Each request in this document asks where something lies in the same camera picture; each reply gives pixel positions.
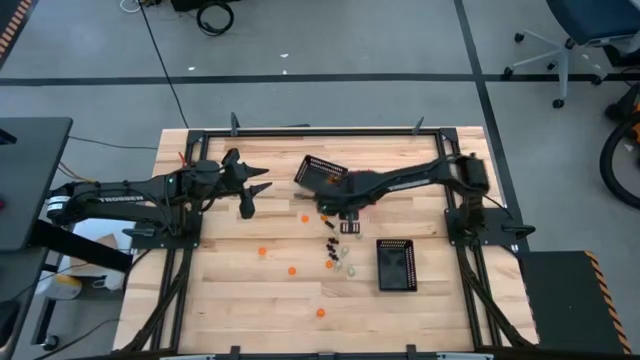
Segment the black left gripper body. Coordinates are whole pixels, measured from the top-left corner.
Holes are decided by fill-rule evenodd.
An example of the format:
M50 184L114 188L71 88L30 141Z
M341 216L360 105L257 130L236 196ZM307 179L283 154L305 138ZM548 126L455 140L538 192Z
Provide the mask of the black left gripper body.
M237 195L240 198L239 211L243 219L250 219L255 214L253 199L256 195L253 186L246 188L245 182L249 178L249 167L239 162L240 152L237 148L230 149L222 159L220 171L220 188L218 197Z

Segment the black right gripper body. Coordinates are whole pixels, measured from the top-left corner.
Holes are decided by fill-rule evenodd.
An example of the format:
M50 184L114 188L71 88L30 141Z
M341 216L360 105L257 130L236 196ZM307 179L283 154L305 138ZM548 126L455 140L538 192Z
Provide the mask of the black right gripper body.
M359 204L357 195L352 195L347 188L346 175L339 184L330 185L321 191L314 192L319 198L316 202L316 208L322 215L337 216L341 221L340 232L342 234L356 235L361 232Z

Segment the black slotted plastic basket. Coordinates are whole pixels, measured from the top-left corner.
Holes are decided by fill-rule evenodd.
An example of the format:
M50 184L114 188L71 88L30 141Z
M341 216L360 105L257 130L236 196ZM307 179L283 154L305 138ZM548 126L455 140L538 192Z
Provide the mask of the black slotted plastic basket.
M327 179L330 175L340 175L341 179L347 174L348 169L326 160L306 155L294 177L294 182L301 187L318 192L330 185Z
M416 292L417 274L413 241L377 239L378 287L387 292Z

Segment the white cardboard box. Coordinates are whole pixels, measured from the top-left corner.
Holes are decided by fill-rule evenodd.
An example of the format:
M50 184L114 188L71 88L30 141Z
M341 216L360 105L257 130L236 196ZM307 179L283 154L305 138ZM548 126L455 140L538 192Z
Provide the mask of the white cardboard box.
M131 255L132 240L123 231L133 227L134 223L128 221L89 219L76 224L73 233ZM120 290L123 286L125 274L122 272L97 265L87 265L83 260L68 256L63 258L63 263L65 267L73 266L67 271L71 276L102 278L103 286L109 290Z

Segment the black floor equipment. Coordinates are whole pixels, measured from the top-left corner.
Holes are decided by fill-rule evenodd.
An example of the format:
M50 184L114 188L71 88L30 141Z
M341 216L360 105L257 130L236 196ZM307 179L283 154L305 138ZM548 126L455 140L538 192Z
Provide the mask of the black floor equipment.
M239 0L169 0L176 12L188 12L200 9L203 5L212 2L236 2Z

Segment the white yellow jug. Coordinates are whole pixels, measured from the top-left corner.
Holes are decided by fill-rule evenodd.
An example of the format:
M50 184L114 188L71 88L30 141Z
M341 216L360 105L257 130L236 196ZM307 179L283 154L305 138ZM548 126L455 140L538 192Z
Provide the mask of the white yellow jug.
M64 274L46 275L37 285L35 294L53 300L73 300L82 291L82 282Z

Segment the black desk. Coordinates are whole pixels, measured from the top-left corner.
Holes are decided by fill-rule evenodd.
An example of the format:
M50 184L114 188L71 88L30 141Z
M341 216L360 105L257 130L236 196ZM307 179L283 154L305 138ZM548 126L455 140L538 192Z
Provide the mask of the black desk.
M68 117L0 118L0 302L16 303L18 319L29 310L51 251L125 273L132 256L39 218L66 146Z

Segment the black hazard-striped platform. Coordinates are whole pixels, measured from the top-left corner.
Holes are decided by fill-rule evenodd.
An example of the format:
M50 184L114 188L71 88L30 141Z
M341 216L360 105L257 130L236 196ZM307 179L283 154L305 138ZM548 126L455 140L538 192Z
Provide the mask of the black hazard-striped platform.
M541 348L632 353L592 252L527 252L518 261Z
M37 3L38 0L0 0L0 69Z

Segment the orange black shop vacuum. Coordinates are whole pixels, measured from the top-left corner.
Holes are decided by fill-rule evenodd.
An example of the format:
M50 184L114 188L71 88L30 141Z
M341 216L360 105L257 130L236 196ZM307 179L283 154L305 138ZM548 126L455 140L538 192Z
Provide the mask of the orange black shop vacuum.
M636 113L640 113L640 82L633 84L617 102L605 109L605 116L615 123L622 123ZM640 144L640 124L632 126L625 136Z

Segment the blue white office chair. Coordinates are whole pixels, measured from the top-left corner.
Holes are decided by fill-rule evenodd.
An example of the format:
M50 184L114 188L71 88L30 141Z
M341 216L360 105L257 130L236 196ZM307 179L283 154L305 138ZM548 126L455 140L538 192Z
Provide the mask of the blue white office chair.
M552 107L560 109L568 96L570 55L574 47L603 48L631 54L640 51L640 0L545 0L557 23L567 34L560 43L529 29L513 36L520 44L528 38L545 43L550 50L514 62L504 68L501 78L509 80L516 69L530 63L545 62L559 77L559 96Z

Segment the black aluminium table frame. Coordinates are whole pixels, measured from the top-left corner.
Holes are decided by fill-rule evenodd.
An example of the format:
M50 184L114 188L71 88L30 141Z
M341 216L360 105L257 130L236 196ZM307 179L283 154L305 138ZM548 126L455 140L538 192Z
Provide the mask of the black aluminium table frame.
M258 135L215 135L196 156L220 159L237 148L242 159L269 170L272 185L243 220L236 199L217 201L203 217L184 302L181 353L222 357L234 345L244 355L304 354L316 360L360 353L469 351L473 347L457 254L447 238L445 191L421 187L385 196L362 211L362 239L344 236L339 272L328 269L329 228L314 204L294 198L295 173L306 155L351 169L389 171L428 162L450 149L445 136L405 129L270 129ZM309 216L303 223L301 216ZM413 241L416 292L378 287L377 239ZM341 248L349 247L346 256ZM265 247L265 256L258 249ZM347 275L352 265L356 274ZM288 274L295 267L297 273ZM326 316L318 318L323 308Z

